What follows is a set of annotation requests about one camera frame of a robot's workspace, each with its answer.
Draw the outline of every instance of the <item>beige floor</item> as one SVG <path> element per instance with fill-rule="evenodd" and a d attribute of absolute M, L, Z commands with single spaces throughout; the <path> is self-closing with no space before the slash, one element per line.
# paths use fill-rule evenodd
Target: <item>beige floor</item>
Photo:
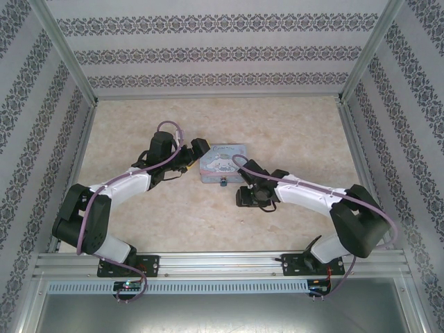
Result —
<path fill-rule="evenodd" d="M 181 125 L 187 143 L 202 137 L 246 144 L 248 157 L 270 172 L 284 169 L 333 187 L 358 181 L 334 99 L 300 97 L 101 101 L 79 182 L 93 185 L 125 171 L 165 119 Z M 238 208 L 238 187 L 203 184 L 195 166 L 120 205 L 109 230 L 138 251 L 243 251 L 303 249 L 334 229 L 328 218 L 295 205 L 280 204 L 272 214 Z"/>

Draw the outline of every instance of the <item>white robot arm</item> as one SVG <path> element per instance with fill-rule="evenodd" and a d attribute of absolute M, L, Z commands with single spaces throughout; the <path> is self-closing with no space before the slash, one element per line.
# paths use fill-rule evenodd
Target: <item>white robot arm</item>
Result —
<path fill-rule="evenodd" d="M 148 172 L 141 171 L 169 159 L 173 154 L 173 147 L 180 150 L 169 162 Z M 132 196 L 151 190 L 166 180 L 165 172 L 187 172 L 209 149 L 206 140 L 199 138 L 191 141 L 191 148 L 186 145 L 178 148 L 171 133 L 157 131 L 151 139 L 149 150 L 139 156 L 136 163 L 124 173 L 125 176 L 119 176 L 120 179 L 115 182 L 103 182 L 88 187 L 75 184 L 69 189 L 53 225 L 53 236 L 76 247 L 87 205 L 94 192 L 102 189 L 90 205 L 81 252 L 134 266 L 136 249 L 108 232 L 110 211 Z"/>
<path fill-rule="evenodd" d="M 302 181 L 294 175 L 284 176 L 282 179 Z M 345 189 L 333 189 L 331 187 L 325 187 L 314 183 L 311 184 L 318 187 L 323 187 L 330 192 L 334 191 L 346 194 Z M 277 187 L 275 188 L 275 193 L 281 203 L 294 203 L 296 205 L 300 205 L 315 212 L 321 213 L 322 215 L 325 215 L 327 217 L 330 217 L 332 205 L 342 200 L 337 196 L 331 196 L 329 194 L 316 191 L 314 189 L 291 185 L 285 182 L 279 182 L 277 184 Z M 317 260 L 319 260 L 323 264 L 332 261 L 334 258 L 350 254 L 350 252 L 348 252 L 341 244 L 337 232 L 334 232 L 327 237 L 321 237 L 311 247 L 311 253 Z"/>
<path fill-rule="evenodd" d="M 253 176 L 240 169 L 238 172 L 248 186 L 241 187 L 236 194 L 239 207 L 260 207 L 264 210 L 264 207 L 270 205 L 276 208 L 275 203 L 293 203 L 332 219 L 336 231 L 326 237 L 317 237 L 304 252 L 305 264 L 313 271 L 319 264 L 327 264 L 343 255 L 352 254 L 361 258 L 369 256 L 389 230 L 389 224 L 372 210 L 332 195 L 344 194 L 379 208 L 368 191 L 360 185 L 353 185 L 349 189 L 335 189 L 301 180 L 283 170 L 275 170 L 270 175 L 254 160 L 248 160 L 244 168 L 264 176 L 282 179 L 282 182 Z M 322 191 L 299 186 L 299 182 L 315 185 Z"/>

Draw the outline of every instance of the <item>enclosure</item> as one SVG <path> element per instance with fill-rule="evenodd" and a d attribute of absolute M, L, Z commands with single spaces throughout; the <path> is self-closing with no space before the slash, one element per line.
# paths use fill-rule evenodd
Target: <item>enclosure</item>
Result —
<path fill-rule="evenodd" d="M 0 6 L 1 332 L 444 332 L 443 0 Z M 275 258 L 331 219 L 237 207 L 239 184 L 195 166 L 110 215 L 160 258 L 146 295 L 117 304 L 126 279 L 97 277 L 51 228 L 70 186 L 123 173 L 164 120 L 187 144 L 245 144 L 269 172 L 363 185 L 398 240 L 313 301 Z"/>

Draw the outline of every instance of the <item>vent slot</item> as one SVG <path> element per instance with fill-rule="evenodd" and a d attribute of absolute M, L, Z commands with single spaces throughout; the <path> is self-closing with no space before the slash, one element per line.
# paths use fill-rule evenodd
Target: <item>vent slot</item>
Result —
<path fill-rule="evenodd" d="M 57 281 L 51 282 L 48 294 L 58 295 L 99 295 L 111 294 L 112 281 Z M 307 293 L 306 280 L 232 280 L 232 281 L 148 281 L 146 294 L 187 295 L 187 294 L 233 294 L 233 293 Z M 136 294 L 136 291 L 122 291 L 122 294 Z"/>

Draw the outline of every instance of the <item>wall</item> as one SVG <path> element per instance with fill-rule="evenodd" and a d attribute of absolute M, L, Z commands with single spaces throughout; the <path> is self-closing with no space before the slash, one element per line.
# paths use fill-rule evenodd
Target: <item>wall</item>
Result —
<path fill-rule="evenodd" d="M 48 1 L 98 96 L 339 93 L 387 0 Z"/>
<path fill-rule="evenodd" d="M 444 332 L 444 1 L 406 1 L 348 101 L 379 200 Z"/>
<path fill-rule="evenodd" d="M 0 0 L 0 332 L 46 252 L 89 103 L 28 2 Z"/>

